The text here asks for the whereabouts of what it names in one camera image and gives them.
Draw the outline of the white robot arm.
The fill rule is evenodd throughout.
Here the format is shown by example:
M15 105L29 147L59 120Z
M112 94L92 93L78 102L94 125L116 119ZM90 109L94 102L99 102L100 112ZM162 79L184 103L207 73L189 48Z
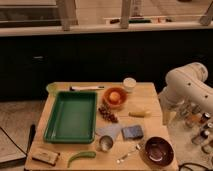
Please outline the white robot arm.
M205 65L193 62L170 70L165 77L166 86L158 94L163 113L163 124L170 120L170 112L190 101L204 112L213 114L213 88L205 84L208 70Z

